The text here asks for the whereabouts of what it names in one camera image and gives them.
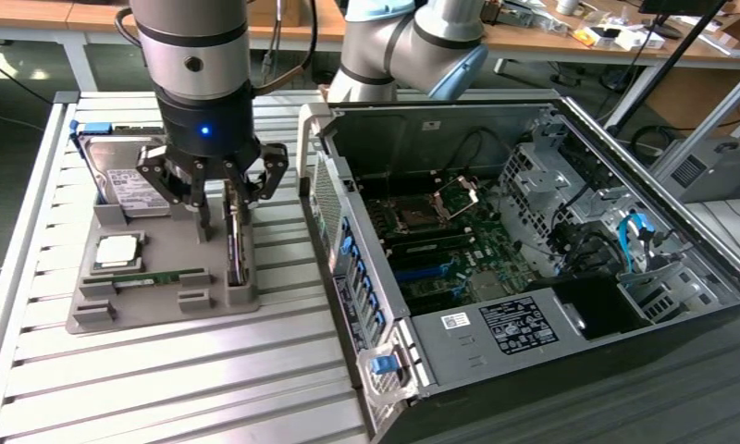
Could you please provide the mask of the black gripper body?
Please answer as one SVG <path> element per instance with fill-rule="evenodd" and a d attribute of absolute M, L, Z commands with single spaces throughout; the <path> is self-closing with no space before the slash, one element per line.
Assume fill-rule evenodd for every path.
<path fill-rule="evenodd" d="M 256 160 L 253 93 L 250 85 L 216 99 L 185 99 L 154 86 L 169 142 L 198 157 Z"/>

